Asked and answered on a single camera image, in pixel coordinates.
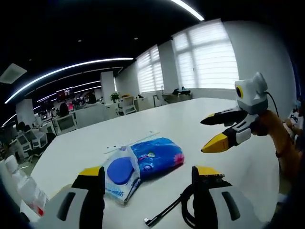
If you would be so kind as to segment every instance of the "window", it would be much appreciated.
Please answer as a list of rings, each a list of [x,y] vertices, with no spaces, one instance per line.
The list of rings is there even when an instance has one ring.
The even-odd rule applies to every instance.
[[[221,21],[204,22],[175,35],[173,41],[181,86],[234,89],[237,63]]]
[[[152,47],[137,59],[137,73],[140,93],[164,87],[158,46]]]

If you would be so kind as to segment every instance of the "white pillar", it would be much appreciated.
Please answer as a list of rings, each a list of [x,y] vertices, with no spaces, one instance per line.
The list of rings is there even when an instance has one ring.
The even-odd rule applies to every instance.
[[[25,125],[32,127],[32,123],[35,121],[32,100],[24,99],[16,104],[16,114],[18,123],[24,122]]]
[[[172,93],[179,88],[178,73],[173,52],[172,41],[168,41],[158,46],[159,56],[163,75],[164,92]]]
[[[102,95],[105,104],[112,103],[110,95],[115,92],[113,72],[101,73]]]

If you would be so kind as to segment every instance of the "plastic bag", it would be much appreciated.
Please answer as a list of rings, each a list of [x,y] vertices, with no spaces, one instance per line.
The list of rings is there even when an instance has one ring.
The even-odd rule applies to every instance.
[[[123,185],[117,185],[113,183],[113,181],[107,175],[107,169],[110,164],[121,157],[130,157],[130,162],[134,169],[130,179],[127,183]],[[128,146],[123,146],[117,151],[113,153],[103,164],[105,169],[105,195],[111,197],[112,199],[116,200],[118,203],[125,205],[132,194],[135,192],[137,187],[141,183],[140,179],[140,169],[137,163],[138,159],[135,157],[134,153],[132,152],[131,148]]]
[[[131,149],[138,158],[141,179],[184,162],[181,148],[164,137],[137,143],[131,146]]]

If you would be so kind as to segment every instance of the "white table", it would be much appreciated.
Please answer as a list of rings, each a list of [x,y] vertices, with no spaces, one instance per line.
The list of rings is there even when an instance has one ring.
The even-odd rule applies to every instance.
[[[35,166],[32,177],[52,197],[63,186],[72,184],[84,168],[102,164],[114,146],[135,142],[149,131],[160,132],[158,137],[167,137],[182,148],[184,165],[158,180],[141,184],[125,207],[105,197],[103,228],[146,228],[143,219],[159,214],[191,183],[193,165],[214,167],[225,173],[224,179],[251,200],[259,219],[268,221],[275,210],[279,186],[278,160],[271,138],[252,136],[225,153],[200,152],[205,143],[225,129],[223,125],[206,126],[200,121],[235,105],[235,101],[200,98],[72,131],[54,139]],[[24,203],[21,211],[31,220],[38,218]],[[181,207],[177,206],[154,228],[189,227],[183,221]]]

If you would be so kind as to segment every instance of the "yellow tip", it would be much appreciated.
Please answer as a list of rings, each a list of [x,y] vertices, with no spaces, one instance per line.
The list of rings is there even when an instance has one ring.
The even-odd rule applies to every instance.
[[[208,117],[213,117],[215,115],[215,113],[214,114],[210,114],[209,116],[207,116],[206,118],[208,118]]]
[[[79,175],[83,176],[98,176],[100,171],[100,166],[92,167],[92,168],[86,168],[83,171],[79,173]]]
[[[221,175],[221,172],[218,172],[212,167],[196,166],[198,169],[199,175]]]
[[[228,137],[223,133],[213,137],[203,148],[203,153],[220,153],[229,149]]]

